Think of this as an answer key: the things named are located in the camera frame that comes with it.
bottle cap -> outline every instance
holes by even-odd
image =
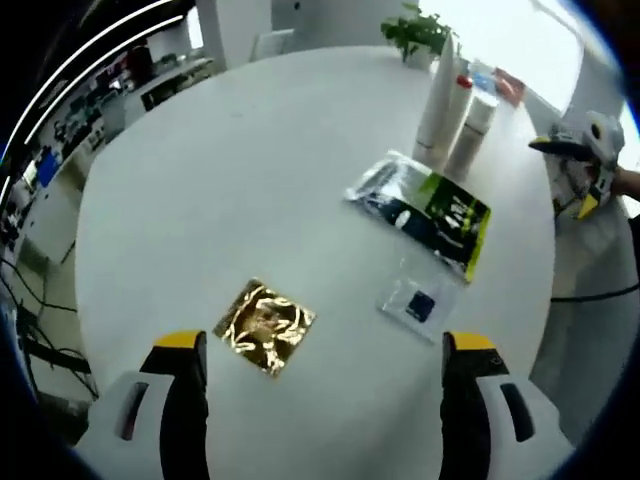
[[[463,88],[473,87],[473,82],[466,75],[458,75],[458,78],[456,78],[456,83]]]

small blue item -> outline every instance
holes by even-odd
[[[434,302],[429,295],[418,290],[409,302],[409,305],[407,305],[407,313],[418,320],[418,322],[424,323],[427,321],[427,318],[429,318],[431,310],[433,310],[435,305],[436,302]]]
[[[53,153],[49,152],[40,163],[38,167],[37,178],[40,185],[46,187],[51,182],[51,179],[58,171],[58,162],[56,161],[56,157],[53,156]]]

gold wrapper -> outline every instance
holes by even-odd
[[[316,315],[252,279],[213,333],[272,377],[278,376]]]

window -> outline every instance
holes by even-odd
[[[566,110],[580,72],[582,44],[555,18],[570,28],[577,25],[556,0],[423,0],[420,4],[425,15],[439,13],[458,33],[465,57],[506,70],[560,112]]]
[[[202,47],[204,42],[202,41],[200,17],[198,16],[198,9],[196,7],[189,10],[187,14],[187,27],[189,29],[189,43],[191,43],[191,48],[196,49]]]
[[[637,124],[633,119],[628,103],[625,103],[624,107],[622,107],[620,124],[624,130],[625,145],[620,152],[618,165],[627,170],[640,172],[640,138],[638,137]],[[631,218],[640,215],[640,202],[636,202],[629,197],[622,197],[622,200]]]

white vase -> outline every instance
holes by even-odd
[[[407,57],[407,66],[418,70],[429,70],[435,55],[431,53],[431,49],[428,46],[419,43],[410,43],[409,51],[415,46],[418,49]]]

